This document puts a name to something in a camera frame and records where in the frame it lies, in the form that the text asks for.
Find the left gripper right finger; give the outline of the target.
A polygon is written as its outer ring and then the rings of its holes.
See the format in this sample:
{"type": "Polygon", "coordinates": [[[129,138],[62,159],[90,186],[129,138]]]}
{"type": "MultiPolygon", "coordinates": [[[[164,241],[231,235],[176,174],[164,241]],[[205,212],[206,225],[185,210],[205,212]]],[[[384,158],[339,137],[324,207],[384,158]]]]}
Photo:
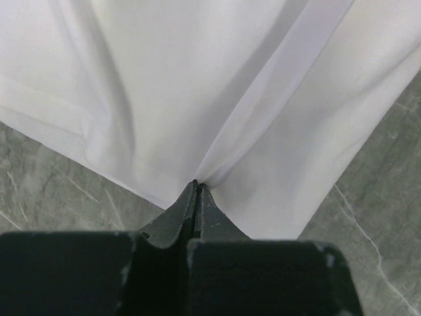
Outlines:
{"type": "Polygon", "coordinates": [[[333,244],[253,240],[199,187],[187,244],[188,315],[362,315],[350,268],[333,244]]]}

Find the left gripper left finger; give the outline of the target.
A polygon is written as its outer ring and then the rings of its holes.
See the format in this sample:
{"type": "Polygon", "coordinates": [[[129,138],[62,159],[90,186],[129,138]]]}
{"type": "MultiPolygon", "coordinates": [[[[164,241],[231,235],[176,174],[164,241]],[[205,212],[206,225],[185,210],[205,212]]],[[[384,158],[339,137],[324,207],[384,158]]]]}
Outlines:
{"type": "Polygon", "coordinates": [[[197,183],[137,231],[1,235],[2,315],[181,315],[197,183]]]}

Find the white t shirt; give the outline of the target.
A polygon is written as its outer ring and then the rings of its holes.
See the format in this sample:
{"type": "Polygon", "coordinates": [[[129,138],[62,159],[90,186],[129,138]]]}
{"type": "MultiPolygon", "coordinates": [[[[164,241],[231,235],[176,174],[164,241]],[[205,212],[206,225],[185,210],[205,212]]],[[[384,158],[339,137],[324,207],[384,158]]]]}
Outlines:
{"type": "Polygon", "coordinates": [[[252,238],[300,235],[419,68],[419,1],[1,2],[2,122],[252,238]]]}

